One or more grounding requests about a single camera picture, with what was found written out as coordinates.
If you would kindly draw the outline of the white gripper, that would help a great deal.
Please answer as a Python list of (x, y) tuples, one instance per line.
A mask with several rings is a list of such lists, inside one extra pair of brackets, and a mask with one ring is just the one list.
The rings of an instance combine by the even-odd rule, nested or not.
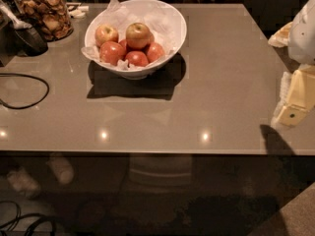
[(292, 74), (283, 73), (275, 125), (295, 127), (315, 107), (315, 0), (308, 0), (294, 17), (287, 49), (301, 65)]

